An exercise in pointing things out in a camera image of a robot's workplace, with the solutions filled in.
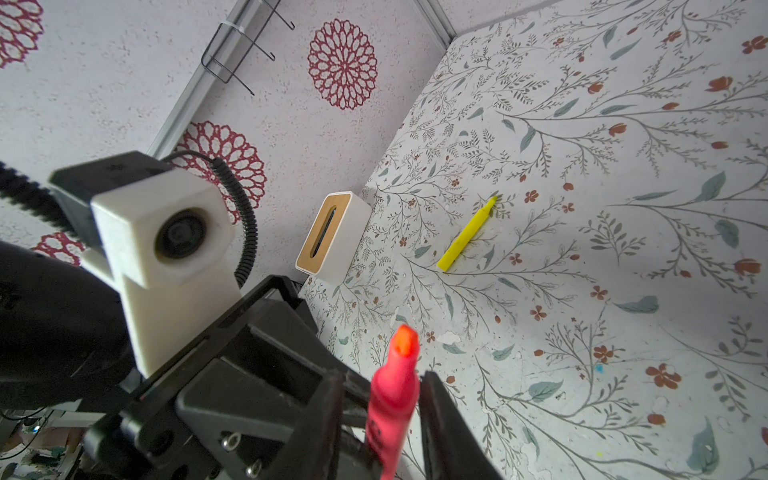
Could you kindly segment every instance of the red marker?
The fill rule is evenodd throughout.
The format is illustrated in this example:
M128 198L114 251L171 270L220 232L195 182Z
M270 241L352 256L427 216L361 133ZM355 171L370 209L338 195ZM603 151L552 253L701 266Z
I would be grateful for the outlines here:
M419 334L401 326L389 344L389 356L371 381L366 442L381 459L381 480L395 477L408 424L419 400Z

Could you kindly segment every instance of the camera lens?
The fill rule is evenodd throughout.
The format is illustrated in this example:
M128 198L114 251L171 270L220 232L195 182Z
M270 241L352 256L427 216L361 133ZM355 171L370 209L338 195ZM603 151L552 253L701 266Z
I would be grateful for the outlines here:
M167 258L185 258L195 253L205 240L205 221L192 210L182 210L160 228L155 250Z

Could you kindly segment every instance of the floral tablecloth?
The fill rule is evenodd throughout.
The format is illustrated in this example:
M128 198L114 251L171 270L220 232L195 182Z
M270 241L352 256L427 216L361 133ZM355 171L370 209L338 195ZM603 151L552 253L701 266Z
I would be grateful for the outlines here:
M348 278L303 289L322 340L370 377L414 326L508 478L768 478L766 18L565 0L457 38ZM420 445L415 418L403 478Z

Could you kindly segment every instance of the highlighter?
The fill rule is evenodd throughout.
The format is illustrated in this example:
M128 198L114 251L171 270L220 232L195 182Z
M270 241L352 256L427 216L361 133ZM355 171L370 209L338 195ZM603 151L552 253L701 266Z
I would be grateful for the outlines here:
M472 240L478 230L480 230L480 227L482 227L482 224L484 224L488 217L491 215L491 209L495 203L496 197L491 197L491 200L488 200L488 203L483 208L478 210L478 213L472 217L472 219L469 221L469 225L467 225L467 227L458 235L458 237L456 237L456 240L453 240L453 243L451 243L448 251L445 252L445 255L443 255L440 261L437 262L437 266L440 268L440 270L447 272L448 269L451 268L451 265L453 265L458 256L467 247L467 243Z
M381 480L395 477L402 444L406 440L413 409L419 400L419 334L401 326L389 344L389 355L371 381L366 443L379 456Z

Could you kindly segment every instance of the orange marker tip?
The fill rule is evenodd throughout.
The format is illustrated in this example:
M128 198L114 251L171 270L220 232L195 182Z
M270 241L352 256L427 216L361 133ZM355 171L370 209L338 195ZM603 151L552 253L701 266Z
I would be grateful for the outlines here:
M419 345L419 334L411 327L402 325L392 338L392 345L401 356L410 356Z

